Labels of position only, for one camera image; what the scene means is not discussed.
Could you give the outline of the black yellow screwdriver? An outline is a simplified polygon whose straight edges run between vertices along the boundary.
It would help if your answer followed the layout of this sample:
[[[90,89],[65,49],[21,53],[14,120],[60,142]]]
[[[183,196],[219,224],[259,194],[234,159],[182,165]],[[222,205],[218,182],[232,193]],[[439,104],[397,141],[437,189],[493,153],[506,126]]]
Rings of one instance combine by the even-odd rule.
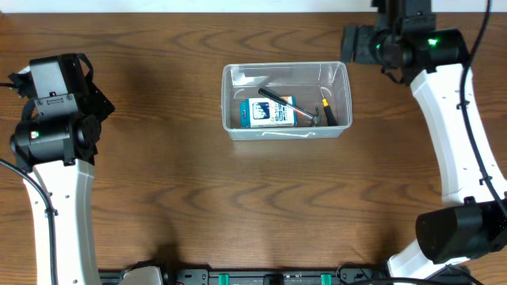
[[[332,108],[330,107],[330,104],[328,100],[326,99],[326,96],[324,95],[322,89],[320,89],[321,95],[322,95],[322,104],[324,107],[324,112],[326,115],[326,121],[330,127],[337,126],[337,120],[333,114]]]

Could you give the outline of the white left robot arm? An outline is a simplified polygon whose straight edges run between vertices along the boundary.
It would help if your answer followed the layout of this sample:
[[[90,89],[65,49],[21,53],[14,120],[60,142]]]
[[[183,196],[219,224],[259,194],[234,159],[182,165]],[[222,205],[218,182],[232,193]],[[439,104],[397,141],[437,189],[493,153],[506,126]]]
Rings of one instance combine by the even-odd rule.
[[[115,110],[83,53],[32,59],[9,76],[27,101],[10,138],[29,195],[38,284],[99,284],[91,192],[101,124]]]

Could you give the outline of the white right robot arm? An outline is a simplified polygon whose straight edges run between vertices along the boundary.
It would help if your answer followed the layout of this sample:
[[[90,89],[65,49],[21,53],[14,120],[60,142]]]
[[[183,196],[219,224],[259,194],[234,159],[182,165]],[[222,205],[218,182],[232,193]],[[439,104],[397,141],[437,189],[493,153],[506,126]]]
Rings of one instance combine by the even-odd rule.
[[[504,249],[506,180],[498,168],[475,100],[467,46],[455,28],[439,29],[429,1],[373,2],[374,25],[348,25],[345,63],[395,70],[427,123],[440,170],[444,207],[417,217],[416,238],[387,260],[387,283],[435,283],[444,270]]]

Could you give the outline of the silver combination wrench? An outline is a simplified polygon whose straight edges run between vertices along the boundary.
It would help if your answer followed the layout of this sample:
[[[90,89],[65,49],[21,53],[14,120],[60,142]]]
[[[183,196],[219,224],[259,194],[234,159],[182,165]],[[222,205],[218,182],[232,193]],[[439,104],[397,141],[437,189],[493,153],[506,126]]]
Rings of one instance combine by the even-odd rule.
[[[312,139],[315,136],[316,134],[314,132],[296,134],[288,132],[264,131],[261,133],[261,137],[264,139]]]

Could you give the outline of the clear plastic container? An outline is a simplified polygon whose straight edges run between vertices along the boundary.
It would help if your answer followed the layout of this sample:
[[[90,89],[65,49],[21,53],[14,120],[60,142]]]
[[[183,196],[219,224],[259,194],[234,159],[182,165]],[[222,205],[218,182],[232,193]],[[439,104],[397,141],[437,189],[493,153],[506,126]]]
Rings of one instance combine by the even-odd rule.
[[[260,88],[312,114],[319,108],[321,122],[312,127],[308,118],[296,113],[295,127],[241,128],[240,103],[247,98],[263,97],[258,93]],[[326,121],[320,89],[332,108],[337,126],[330,127]],[[331,139],[353,123],[349,77],[345,64],[338,61],[229,64],[223,69],[221,105],[223,127],[233,140],[265,140],[261,137],[264,131],[314,132],[313,139]]]

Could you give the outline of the small black-handled hammer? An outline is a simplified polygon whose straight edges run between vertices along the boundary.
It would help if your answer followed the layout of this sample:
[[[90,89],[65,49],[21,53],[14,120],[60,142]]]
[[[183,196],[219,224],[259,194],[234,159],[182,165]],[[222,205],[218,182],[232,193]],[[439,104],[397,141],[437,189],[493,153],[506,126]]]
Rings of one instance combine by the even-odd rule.
[[[311,121],[312,127],[317,127],[318,124],[321,122],[321,115],[320,115],[319,108],[316,108],[315,109],[316,113],[312,114],[312,113],[306,111],[305,109],[300,108],[296,104],[289,103],[284,98],[279,97],[276,94],[269,92],[267,89],[260,88],[258,90],[258,93],[260,95],[262,95],[263,97],[267,97],[268,99],[275,101],[276,103],[283,105],[284,107],[290,108],[302,116],[305,116],[306,118],[308,118]]]

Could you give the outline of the white blue product box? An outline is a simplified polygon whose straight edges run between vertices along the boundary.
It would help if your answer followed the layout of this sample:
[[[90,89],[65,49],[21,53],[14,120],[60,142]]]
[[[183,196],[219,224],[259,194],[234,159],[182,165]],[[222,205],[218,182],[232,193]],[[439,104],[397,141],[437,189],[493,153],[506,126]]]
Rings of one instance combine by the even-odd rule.
[[[240,103],[241,128],[295,127],[297,123],[296,111],[266,97]]]

